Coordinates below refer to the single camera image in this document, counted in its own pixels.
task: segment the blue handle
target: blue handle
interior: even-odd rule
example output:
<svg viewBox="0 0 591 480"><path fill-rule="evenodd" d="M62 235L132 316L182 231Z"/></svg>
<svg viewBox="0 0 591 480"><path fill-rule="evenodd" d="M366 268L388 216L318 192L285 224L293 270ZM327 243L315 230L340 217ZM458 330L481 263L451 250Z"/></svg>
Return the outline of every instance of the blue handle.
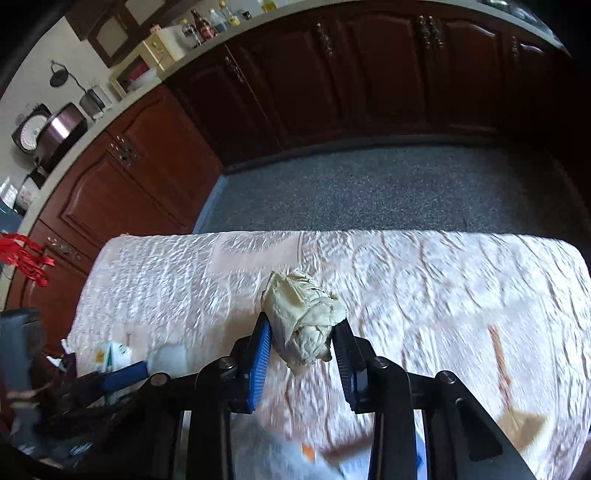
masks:
<svg viewBox="0 0 591 480"><path fill-rule="evenodd" d="M104 374L102 389L111 394L148 378L148 364L144 361Z"/></svg>

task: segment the pot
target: pot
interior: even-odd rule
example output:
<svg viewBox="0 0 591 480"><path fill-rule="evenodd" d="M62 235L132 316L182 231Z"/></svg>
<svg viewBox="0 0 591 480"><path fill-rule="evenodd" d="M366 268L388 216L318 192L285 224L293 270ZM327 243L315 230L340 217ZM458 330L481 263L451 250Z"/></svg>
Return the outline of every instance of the pot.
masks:
<svg viewBox="0 0 591 480"><path fill-rule="evenodd" d="M51 173L87 129L86 117L73 103L54 113L37 136L35 156L38 165Z"/></svg>

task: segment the red ribbon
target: red ribbon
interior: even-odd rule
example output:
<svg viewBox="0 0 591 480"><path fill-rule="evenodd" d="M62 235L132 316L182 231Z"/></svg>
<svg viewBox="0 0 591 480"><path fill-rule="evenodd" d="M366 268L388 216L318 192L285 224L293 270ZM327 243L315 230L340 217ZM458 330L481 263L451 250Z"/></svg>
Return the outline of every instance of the red ribbon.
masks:
<svg viewBox="0 0 591 480"><path fill-rule="evenodd" d="M27 236L18 233L2 233L0 235L2 235L0 238L0 262L6 265L15 265L27 278L36 282L40 287L47 286L47 274L42 267L43 265L55 266L54 260L44 257L41 247ZM20 246L17 241L29 247L33 254Z"/></svg>

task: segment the kitchen scale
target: kitchen scale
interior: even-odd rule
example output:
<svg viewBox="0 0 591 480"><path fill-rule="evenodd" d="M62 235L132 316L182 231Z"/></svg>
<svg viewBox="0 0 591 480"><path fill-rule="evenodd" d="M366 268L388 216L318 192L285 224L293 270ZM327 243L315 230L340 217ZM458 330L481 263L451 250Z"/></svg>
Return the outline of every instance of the kitchen scale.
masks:
<svg viewBox="0 0 591 480"><path fill-rule="evenodd" d="M26 155L35 154L37 137L49 117L51 117L51 112L43 103L40 103L25 117L12 134L13 142Z"/></svg>

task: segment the crumpled beige rag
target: crumpled beige rag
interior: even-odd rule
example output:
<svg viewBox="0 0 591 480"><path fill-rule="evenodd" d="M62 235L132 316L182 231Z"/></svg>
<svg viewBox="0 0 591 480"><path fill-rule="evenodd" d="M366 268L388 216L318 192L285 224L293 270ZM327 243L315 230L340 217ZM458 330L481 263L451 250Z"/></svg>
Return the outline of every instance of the crumpled beige rag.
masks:
<svg viewBox="0 0 591 480"><path fill-rule="evenodd" d="M294 375L316 359L330 361L327 338L332 327L347 316L337 295L299 270L289 275L271 273L261 296L261 310L271 322L275 349Z"/></svg>

